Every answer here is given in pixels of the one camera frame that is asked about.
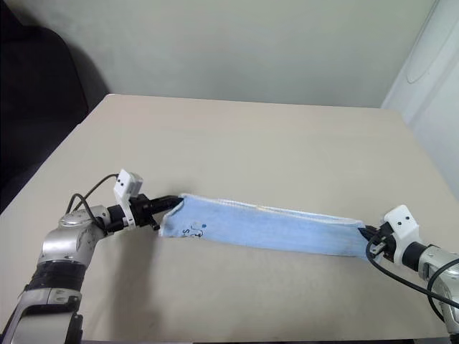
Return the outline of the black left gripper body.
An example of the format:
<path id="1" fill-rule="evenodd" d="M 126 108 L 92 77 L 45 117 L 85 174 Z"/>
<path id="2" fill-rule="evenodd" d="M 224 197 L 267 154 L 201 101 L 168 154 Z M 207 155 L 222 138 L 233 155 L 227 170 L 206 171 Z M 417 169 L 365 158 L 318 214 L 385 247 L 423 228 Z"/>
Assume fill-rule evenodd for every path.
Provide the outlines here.
<path id="1" fill-rule="evenodd" d="M 148 199 L 144 194 L 139 194 L 137 197 L 130 197 L 129 202 L 136 226 L 150 226 L 154 231 L 159 230 L 160 226 L 153 217 L 156 213 L 154 201 Z"/>

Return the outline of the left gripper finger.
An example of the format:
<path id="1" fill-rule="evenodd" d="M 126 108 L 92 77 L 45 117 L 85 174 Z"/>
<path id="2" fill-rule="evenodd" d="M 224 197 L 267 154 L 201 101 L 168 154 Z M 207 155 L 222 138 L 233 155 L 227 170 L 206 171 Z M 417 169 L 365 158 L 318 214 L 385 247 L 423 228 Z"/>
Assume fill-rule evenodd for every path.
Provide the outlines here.
<path id="1" fill-rule="evenodd" d="M 174 208 L 179 204 L 178 196 L 162 196 L 150 200 L 151 208 Z"/>
<path id="2" fill-rule="evenodd" d="M 151 214 L 159 214 L 164 211 L 171 210 L 178 205 L 178 201 L 151 201 Z"/>

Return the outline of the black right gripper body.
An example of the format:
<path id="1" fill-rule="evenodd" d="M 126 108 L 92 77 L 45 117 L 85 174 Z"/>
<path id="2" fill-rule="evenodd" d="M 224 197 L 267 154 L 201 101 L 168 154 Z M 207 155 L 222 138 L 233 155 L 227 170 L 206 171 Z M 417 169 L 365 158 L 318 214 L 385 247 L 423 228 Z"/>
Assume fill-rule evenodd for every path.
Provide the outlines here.
<path id="1" fill-rule="evenodd" d="M 389 223 L 383 223 L 372 235 L 373 243 L 370 252 L 374 257 L 382 254 L 385 259 L 394 259 L 395 238 L 394 230 Z"/>

